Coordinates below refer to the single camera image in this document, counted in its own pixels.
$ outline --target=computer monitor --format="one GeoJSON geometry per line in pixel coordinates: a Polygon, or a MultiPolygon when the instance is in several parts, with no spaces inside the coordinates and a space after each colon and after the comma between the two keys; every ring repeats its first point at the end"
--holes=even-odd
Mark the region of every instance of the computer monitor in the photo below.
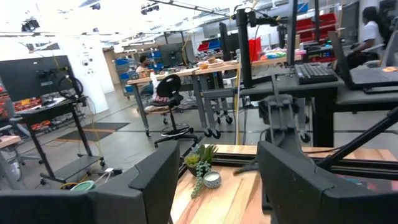
{"type": "Polygon", "coordinates": [[[297,20],[297,0],[289,1],[290,13],[287,19],[287,63],[294,65],[295,40],[296,40],[296,20],[297,20]]]}
{"type": "MultiPolygon", "coordinates": [[[[2,61],[0,77],[10,98],[19,101],[57,92],[59,80],[67,75],[67,71],[59,68],[65,67],[70,67],[67,56],[2,61]]],[[[60,87],[61,90],[71,88],[71,82],[62,82],[60,87]]]]}

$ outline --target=office chair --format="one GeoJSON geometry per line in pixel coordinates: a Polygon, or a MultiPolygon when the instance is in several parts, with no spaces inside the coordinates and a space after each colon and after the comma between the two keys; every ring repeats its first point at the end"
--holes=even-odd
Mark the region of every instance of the office chair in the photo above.
{"type": "Polygon", "coordinates": [[[170,119],[172,122],[173,130],[168,131],[168,128],[165,128],[160,133],[164,138],[157,140],[154,145],[158,147],[158,143],[169,141],[169,140],[178,140],[178,139],[193,139],[194,143],[198,142],[198,137],[195,135],[189,135],[189,133],[193,133],[193,128],[191,128],[187,124],[175,124],[174,116],[173,116],[173,107],[178,106],[183,100],[183,96],[178,93],[181,88],[181,79],[178,75],[169,75],[165,77],[157,86],[156,93],[160,97],[169,98],[165,102],[153,101],[150,104],[152,106],[168,106],[170,119]]]}
{"type": "Polygon", "coordinates": [[[20,146],[30,140],[30,133],[21,124],[18,124],[18,122],[21,120],[21,118],[15,117],[15,109],[14,109],[14,105],[12,104],[11,99],[6,99],[4,106],[5,106],[7,118],[8,118],[9,124],[10,124],[10,125],[5,126],[5,127],[8,127],[7,131],[9,132],[9,134],[18,135],[22,139],[18,143],[15,143],[14,145],[11,145],[7,148],[2,149],[2,151],[6,151],[6,152],[15,152],[15,154],[16,154],[15,158],[11,159],[9,161],[9,163],[13,163],[13,162],[17,161],[18,163],[25,165],[25,160],[38,160],[39,164],[42,164],[42,160],[39,156],[19,154],[19,152],[17,150],[18,146],[20,146]]]}

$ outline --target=keyboard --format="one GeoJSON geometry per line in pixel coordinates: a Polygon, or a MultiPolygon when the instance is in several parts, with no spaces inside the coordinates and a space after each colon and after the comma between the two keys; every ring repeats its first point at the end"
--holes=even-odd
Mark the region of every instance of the keyboard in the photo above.
{"type": "Polygon", "coordinates": [[[300,85],[337,81],[335,71],[332,68],[322,67],[320,63],[294,65],[294,69],[300,85]]]}

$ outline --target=laptop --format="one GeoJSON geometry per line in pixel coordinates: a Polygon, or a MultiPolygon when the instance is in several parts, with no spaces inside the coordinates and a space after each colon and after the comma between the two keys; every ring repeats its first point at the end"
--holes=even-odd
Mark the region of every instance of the laptop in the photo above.
{"type": "Polygon", "coordinates": [[[328,35],[340,70],[338,75],[350,89],[398,86],[398,72],[384,72],[383,67],[350,71],[337,32],[329,31],[328,35]]]}

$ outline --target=white column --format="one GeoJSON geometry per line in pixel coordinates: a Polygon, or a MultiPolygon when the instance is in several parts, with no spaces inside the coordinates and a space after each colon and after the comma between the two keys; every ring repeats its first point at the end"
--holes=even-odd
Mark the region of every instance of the white column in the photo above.
{"type": "Polygon", "coordinates": [[[106,102],[97,69],[89,62],[91,55],[86,47],[89,44],[82,41],[79,36],[72,35],[60,37],[58,43],[68,57],[73,74],[83,84],[83,94],[90,97],[93,102],[93,105],[91,103],[88,104],[92,112],[100,113],[108,110],[108,103],[106,102]]]}
{"type": "Polygon", "coordinates": [[[358,35],[358,42],[362,42],[362,33],[364,24],[362,22],[362,11],[364,8],[369,6],[376,6],[379,8],[379,1],[378,0],[359,0],[359,35],[358,35]]]}

